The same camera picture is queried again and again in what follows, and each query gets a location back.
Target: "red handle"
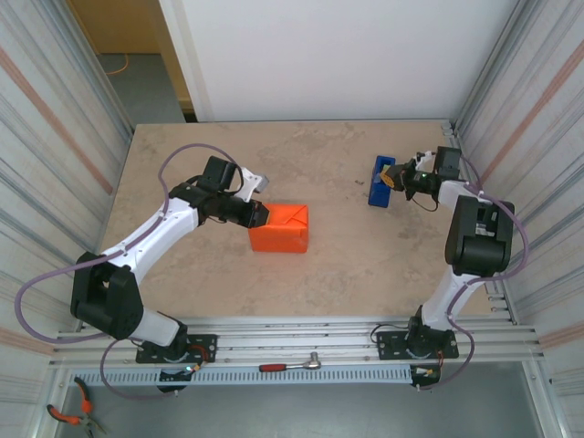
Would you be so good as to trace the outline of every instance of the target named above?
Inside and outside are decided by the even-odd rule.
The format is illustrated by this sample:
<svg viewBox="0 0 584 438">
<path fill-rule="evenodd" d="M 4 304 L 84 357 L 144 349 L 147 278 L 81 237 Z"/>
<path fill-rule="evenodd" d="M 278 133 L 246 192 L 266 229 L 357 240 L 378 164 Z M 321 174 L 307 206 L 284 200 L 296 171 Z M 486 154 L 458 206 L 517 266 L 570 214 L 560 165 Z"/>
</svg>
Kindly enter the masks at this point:
<svg viewBox="0 0 584 438">
<path fill-rule="evenodd" d="M 286 363 L 270 363 L 269 365 L 260 365 L 260 372 L 277 372 L 286 371 Z"/>
<path fill-rule="evenodd" d="M 79 417 L 74 417 L 71 415 L 63 415 L 58 409 L 53 406 L 52 404 L 47 405 L 48 414 L 53 417 L 58 422 L 68 422 L 69 424 L 73 424 L 74 426 L 79 426 L 81 423 L 81 419 Z"/>
<path fill-rule="evenodd" d="M 91 413 L 91 411 L 93 411 L 93 404 L 89 399 L 88 386 L 79 377 L 76 377 L 73 381 L 77 384 L 77 386 L 79 386 L 79 389 L 81 390 L 81 410 L 84 413 Z"/>
</svg>

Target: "pliers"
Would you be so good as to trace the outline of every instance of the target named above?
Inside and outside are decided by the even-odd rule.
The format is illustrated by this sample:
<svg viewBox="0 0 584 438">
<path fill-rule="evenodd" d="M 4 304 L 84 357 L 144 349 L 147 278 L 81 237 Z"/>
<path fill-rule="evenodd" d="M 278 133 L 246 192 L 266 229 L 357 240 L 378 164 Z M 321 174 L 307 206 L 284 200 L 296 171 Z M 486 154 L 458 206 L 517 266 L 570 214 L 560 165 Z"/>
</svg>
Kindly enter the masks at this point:
<svg viewBox="0 0 584 438">
<path fill-rule="evenodd" d="M 89 438 L 93 438 L 93 432 L 91 431 L 91 426 L 99 429 L 102 433 L 107 434 L 106 431 L 103 430 L 103 427 L 99 425 L 91 416 L 89 415 L 93 411 L 93 403 L 89 399 L 89 390 L 85 382 L 76 377 L 73 380 L 81 390 L 81 410 L 83 414 L 81 416 L 72 416 L 72 415 L 63 415 L 55 406 L 52 404 L 47 405 L 48 414 L 53 417 L 58 422 L 67 422 L 74 426 L 83 426 L 85 429 L 85 433 L 88 435 Z"/>
</svg>

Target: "gray floor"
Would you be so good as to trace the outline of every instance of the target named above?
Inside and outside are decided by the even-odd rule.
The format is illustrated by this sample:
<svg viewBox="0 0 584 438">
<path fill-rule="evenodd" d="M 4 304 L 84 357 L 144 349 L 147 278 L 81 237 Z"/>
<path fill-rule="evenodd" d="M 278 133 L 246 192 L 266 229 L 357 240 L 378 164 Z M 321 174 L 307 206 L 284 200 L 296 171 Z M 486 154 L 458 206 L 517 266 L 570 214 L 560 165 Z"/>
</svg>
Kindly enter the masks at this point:
<svg viewBox="0 0 584 438">
<path fill-rule="evenodd" d="M 422 393 L 406 385 L 334 384 L 192 387 L 162 401 L 125 401 L 105 388 L 92 396 L 94 417 L 111 438 L 542 436 L 520 364 L 471 365 L 448 386 Z M 78 412 L 78 403 L 78 391 L 69 391 L 66 412 Z M 66 424 L 57 432 L 83 436 Z"/>
<path fill-rule="evenodd" d="M 128 68 L 108 76 L 133 124 L 184 123 L 183 112 L 160 55 L 129 55 Z M 123 55 L 99 55 L 106 72 L 122 68 Z"/>
</svg>

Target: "white wall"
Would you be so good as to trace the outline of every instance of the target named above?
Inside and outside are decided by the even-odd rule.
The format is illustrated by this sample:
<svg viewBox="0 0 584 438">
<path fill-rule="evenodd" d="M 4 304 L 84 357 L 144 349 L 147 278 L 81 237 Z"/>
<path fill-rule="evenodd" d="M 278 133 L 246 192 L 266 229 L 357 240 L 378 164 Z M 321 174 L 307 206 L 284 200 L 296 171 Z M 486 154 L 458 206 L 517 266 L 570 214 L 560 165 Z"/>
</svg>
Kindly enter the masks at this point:
<svg viewBox="0 0 584 438">
<path fill-rule="evenodd" d="M 161 0 L 199 120 L 457 115 L 516 0 Z"/>
</svg>

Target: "table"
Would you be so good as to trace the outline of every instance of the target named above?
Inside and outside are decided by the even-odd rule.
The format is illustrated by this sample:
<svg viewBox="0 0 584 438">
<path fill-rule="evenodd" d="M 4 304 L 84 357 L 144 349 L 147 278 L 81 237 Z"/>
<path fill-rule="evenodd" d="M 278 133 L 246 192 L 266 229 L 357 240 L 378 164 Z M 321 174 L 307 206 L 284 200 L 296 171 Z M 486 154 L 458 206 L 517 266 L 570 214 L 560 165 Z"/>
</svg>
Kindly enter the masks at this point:
<svg viewBox="0 0 584 438">
<path fill-rule="evenodd" d="M 139 125 L 121 177 L 103 248 L 117 244 L 162 203 L 162 161 L 192 142 L 219 146 L 270 184 L 265 203 L 305 203 L 306 254 L 254 253 L 247 230 L 211 221 L 185 236 L 140 285 L 144 305 L 177 318 L 215 316 L 409 316 L 446 268 L 451 212 L 427 213 L 392 193 L 387 209 L 367 204 L 378 154 L 404 162 L 445 145 L 440 122 L 255 122 Z M 203 171 L 209 151 L 177 156 L 172 188 Z M 433 206 L 427 196 L 419 202 Z M 490 306 L 477 292 L 466 314 Z"/>
</svg>

